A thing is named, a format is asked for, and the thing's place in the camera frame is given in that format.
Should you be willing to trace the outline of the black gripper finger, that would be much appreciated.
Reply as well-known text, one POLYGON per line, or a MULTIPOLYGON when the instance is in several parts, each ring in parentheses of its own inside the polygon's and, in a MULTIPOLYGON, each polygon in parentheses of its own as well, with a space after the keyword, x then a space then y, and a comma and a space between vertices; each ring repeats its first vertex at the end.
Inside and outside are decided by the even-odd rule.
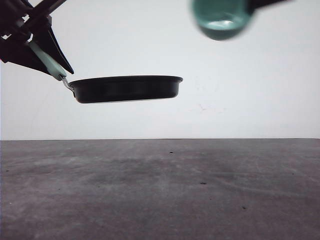
POLYGON ((263 7, 272 6, 278 3, 285 3, 287 0, 248 0, 247 1, 247 11, 253 14, 256 9, 263 7))

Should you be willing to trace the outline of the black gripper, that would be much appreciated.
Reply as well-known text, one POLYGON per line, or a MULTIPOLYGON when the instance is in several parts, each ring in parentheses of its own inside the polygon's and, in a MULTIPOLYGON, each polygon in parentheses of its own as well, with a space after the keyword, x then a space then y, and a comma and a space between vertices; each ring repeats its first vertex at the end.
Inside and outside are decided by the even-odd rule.
POLYGON ((26 44, 31 41, 63 69, 74 74, 52 29, 51 13, 63 3, 64 0, 42 0, 36 6, 32 6, 28 0, 2 0, 0 60, 3 63, 13 63, 49 75, 46 66, 26 44))

